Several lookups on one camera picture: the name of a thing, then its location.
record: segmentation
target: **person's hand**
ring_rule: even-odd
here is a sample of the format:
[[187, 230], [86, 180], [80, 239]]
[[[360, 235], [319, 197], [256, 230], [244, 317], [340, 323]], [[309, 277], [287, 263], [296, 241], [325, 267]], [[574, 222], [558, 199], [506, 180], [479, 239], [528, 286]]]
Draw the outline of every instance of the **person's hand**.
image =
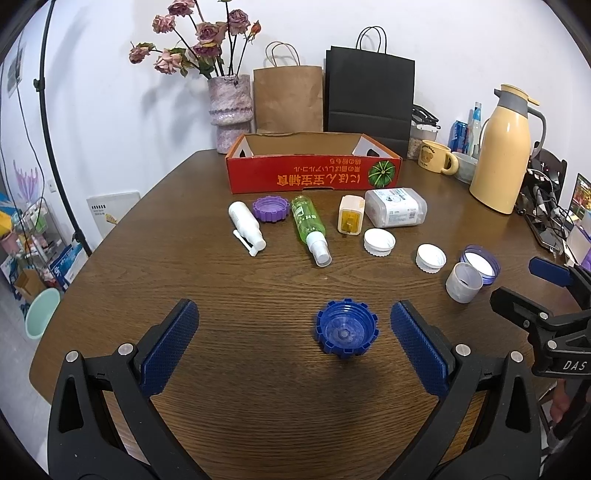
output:
[[[554, 423], [560, 422], [562, 416], [570, 407], [571, 398], [566, 394], [564, 385], [566, 380], [558, 380], [554, 395], [552, 396], [552, 406], [550, 407], [550, 417]], [[587, 402], [591, 403], [591, 389], [587, 392]]]

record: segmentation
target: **yellow plastic container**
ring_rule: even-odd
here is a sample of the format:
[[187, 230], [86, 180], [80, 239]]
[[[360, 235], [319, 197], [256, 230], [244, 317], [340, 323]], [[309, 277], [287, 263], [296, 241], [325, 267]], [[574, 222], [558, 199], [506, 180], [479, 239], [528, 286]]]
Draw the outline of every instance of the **yellow plastic container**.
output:
[[363, 224], [365, 199], [357, 195], [345, 195], [339, 207], [339, 232], [345, 235], [359, 235]]
[[12, 229], [12, 222], [10, 220], [10, 215], [7, 215], [4, 212], [0, 212], [0, 237], [3, 237], [7, 233], [10, 233]]

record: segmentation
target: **mug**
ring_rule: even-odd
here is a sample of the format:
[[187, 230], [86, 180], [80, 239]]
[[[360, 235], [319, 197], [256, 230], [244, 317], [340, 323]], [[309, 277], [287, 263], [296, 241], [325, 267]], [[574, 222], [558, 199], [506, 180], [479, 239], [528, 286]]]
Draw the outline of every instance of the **mug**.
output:
[[[452, 164], [449, 168], [445, 168], [448, 158]], [[457, 157], [449, 148], [432, 140], [423, 140], [418, 164], [428, 171], [443, 173], [444, 175], [453, 175], [460, 166]]]

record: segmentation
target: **teal trash bin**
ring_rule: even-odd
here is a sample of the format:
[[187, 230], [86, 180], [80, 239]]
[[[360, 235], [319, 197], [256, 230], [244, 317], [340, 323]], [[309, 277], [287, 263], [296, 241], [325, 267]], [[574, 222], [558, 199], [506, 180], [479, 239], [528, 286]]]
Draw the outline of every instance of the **teal trash bin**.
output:
[[39, 340], [43, 336], [53, 312], [60, 304], [60, 299], [57, 289], [48, 288], [33, 300], [25, 318], [25, 331], [31, 340]]

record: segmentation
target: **tripod pole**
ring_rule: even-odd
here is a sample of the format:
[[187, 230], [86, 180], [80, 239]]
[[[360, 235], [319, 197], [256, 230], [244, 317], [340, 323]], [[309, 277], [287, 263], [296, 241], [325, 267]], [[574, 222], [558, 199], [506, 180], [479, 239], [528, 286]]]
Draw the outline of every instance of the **tripod pole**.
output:
[[80, 225], [76, 221], [76, 217], [74, 216], [74, 212], [72, 212], [72, 207], [70, 206], [70, 202], [68, 201], [68, 197], [66, 196], [66, 191], [64, 190], [64, 185], [61, 182], [60, 173], [57, 169], [56, 164], [56, 156], [53, 152], [53, 147], [51, 146], [51, 137], [49, 134], [49, 124], [47, 123], [47, 104], [45, 99], [45, 54], [47, 49], [47, 36], [49, 34], [49, 25], [51, 23], [51, 15], [53, 14], [53, 8], [55, 7], [56, 0], [51, 0], [51, 4], [49, 5], [49, 11], [47, 12], [47, 20], [45, 22], [45, 30], [43, 31], [43, 40], [41, 41], [41, 61], [39, 66], [39, 79], [33, 80], [33, 85], [35, 89], [39, 93], [39, 106], [41, 108], [41, 126], [43, 128], [43, 137], [45, 138], [45, 146], [47, 149], [47, 158], [49, 159], [49, 165], [51, 165], [51, 171], [53, 172], [53, 177], [56, 181], [57, 190], [60, 193], [61, 201], [66, 208], [66, 213], [72, 223], [72, 227], [74, 228], [74, 239], [82, 245], [82, 248], [86, 252], [86, 255], [91, 256], [92, 250], [86, 241], [86, 237], [82, 232]]

